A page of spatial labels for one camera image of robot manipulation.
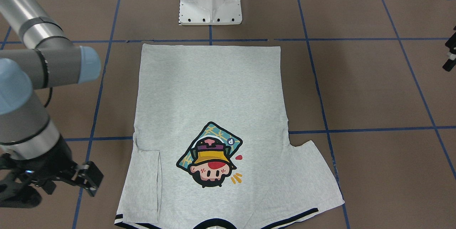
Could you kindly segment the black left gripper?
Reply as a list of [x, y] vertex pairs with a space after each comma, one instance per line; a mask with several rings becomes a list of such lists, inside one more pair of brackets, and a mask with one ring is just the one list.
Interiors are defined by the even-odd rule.
[[453, 35], [446, 41], [446, 47], [450, 53], [447, 53], [447, 60], [443, 64], [443, 70], [450, 72], [456, 65], [456, 27], [453, 28]]

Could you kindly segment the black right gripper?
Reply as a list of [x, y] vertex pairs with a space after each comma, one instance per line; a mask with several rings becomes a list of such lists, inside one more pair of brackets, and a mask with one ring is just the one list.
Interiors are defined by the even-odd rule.
[[34, 208], [42, 197], [35, 189], [42, 188], [48, 195], [56, 189], [56, 181], [84, 189], [95, 197], [104, 174], [93, 161], [78, 165], [72, 152], [60, 136], [49, 151], [30, 160], [15, 160], [11, 152], [1, 155], [1, 170], [9, 171], [1, 179], [0, 206], [2, 208]]

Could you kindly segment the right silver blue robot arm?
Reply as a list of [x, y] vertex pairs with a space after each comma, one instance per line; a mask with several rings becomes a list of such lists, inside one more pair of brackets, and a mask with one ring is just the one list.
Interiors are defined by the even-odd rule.
[[2, 208], [34, 208], [41, 188], [56, 182], [80, 187], [94, 197], [104, 175], [92, 161], [81, 165], [50, 117], [37, 89], [96, 80], [101, 60], [91, 47], [75, 46], [37, 0], [1, 0], [1, 15], [26, 49], [1, 50]]

